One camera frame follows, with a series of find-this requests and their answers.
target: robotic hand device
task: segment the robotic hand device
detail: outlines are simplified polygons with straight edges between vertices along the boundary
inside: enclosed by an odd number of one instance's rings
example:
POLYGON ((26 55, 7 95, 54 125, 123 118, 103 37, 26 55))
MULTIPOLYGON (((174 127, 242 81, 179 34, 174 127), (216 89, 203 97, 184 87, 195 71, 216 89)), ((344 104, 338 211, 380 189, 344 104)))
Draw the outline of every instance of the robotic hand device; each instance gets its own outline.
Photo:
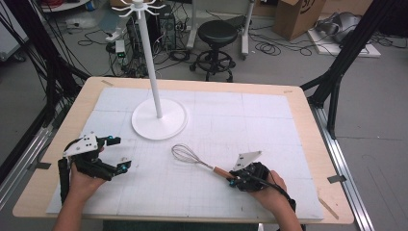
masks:
POLYGON ((99 152, 106 144, 107 146, 120 143, 119 137, 97 138, 93 133, 85 135, 69 143, 64 151, 63 158, 58 161, 61 181, 61 200, 64 203, 69 191, 70 164, 75 163, 78 171, 90 176, 111 181, 114 176, 126 173, 131 165, 131 161, 117 164, 116 167, 107 165, 99 159, 99 152))
POLYGON ((288 193, 278 184, 268 181, 270 170, 260 162, 252 163, 252 161, 260 155, 260 151, 240 154, 235 167, 230 171, 235 178, 228 179, 229 185, 233 188, 237 187, 243 192, 256 192, 266 187, 272 187, 286 197, 292 209, 295 211, 296 201, 291 199, 288 193))

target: whisk wire loop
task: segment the whisk wire loop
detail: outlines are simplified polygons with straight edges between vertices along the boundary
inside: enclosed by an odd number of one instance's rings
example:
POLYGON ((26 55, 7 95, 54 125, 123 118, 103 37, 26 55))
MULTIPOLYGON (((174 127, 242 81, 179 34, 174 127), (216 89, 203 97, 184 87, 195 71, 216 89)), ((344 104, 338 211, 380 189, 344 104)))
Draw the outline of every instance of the whisk wire loop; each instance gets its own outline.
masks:
POLYGON ((178 143, 171 147, 171 153, 173 154, 174 158, 181 162, 201 164, 205 167, 213 169, 212 166, 201 161, 200 158, 194 153, 194 151, 192 151, 191 148, 183 143, 178 143))

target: round white base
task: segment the round white base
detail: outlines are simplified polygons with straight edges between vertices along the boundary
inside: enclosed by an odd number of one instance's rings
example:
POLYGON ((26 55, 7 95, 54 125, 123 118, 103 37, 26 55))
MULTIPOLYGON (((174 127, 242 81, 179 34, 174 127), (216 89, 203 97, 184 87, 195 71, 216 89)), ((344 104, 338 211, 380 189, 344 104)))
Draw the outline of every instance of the round white base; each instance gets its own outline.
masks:
POLYGON ((132 126, 144 138, 158 141, 174 137, 187 125, 187 112, 183 105, 169 99, 161 99, 163 117, 157 118, 153 99, 148 99, 135 109, 132 126))

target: white stand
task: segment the white stand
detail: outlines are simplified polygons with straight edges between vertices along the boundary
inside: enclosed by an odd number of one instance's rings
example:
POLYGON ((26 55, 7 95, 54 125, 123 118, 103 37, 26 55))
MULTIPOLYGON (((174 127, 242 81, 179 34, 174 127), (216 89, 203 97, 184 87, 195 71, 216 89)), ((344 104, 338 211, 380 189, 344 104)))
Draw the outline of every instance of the white stand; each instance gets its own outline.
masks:
POLYGON ((195 36, 197 35, 197 16, 196 16, 196 11, 197 11, 197 3, 195 0, 191 1, 191 30, 189 34, 189 40, 187 41, 187 49, 191 50, 194 47, 194 41, 195 41, 195 36))
POLYGON ((249 24, 251 22, 254 5, 255 5, 255 0, 249 0, 248 11, 246 13, 245 27, 243 28, 243 32, 242 32, 242 58, 243 59, 246 59, 246 56, 249 54, 248 31, 249 31, 249 24))
POLYGON ((132 4, 128 4, 121 0, 130 7, 117 9, 117 11, 130 11, 122 15, 125 17, 132 12, 138 13, 138 23, 140 27, 141 42, 143 44, 144 57, 146 58, 147 70, 149 72, 150 85, 153 92, 154 100, 148 99, 139 104, 132 115, 132 126, 135 131, 144 138, 150 140, 164 140, 174 137, 179 134, 187 125, 187 112, 183 105, 170 99, 160 100, 159 91, 157 88, 156 71, 153 64, 153 56, 150 49, 150 40, 147 31, 146 17, 144 11, 147 11, 153 15, 148 8, 159 9, 161 7, 149 6, 155 1, 150 3, 143 3, 142 0, 133 0, 132 4))

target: black pole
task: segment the black pole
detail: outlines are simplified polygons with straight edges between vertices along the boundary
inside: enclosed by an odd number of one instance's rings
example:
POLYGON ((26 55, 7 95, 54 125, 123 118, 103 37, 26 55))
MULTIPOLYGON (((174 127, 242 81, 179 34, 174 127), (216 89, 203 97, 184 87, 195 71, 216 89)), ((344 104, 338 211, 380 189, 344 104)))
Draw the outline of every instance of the black pole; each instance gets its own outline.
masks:
POLYGON ((322 76, 302 86, 308 90, 318 86, 313 95, 309 96, 309 103, 317 108, 322 108, 324 101, 331 94, 327 129, 332 139, 335 139, 336 112, 339 100, 340 84, 345 72, 353 64, 361 50, 366 46, 372 34, 390 13, 393 5, 398 0, 373 0, 370 7, 356 26, 354 32, 345 42, 344 48, 322 76))

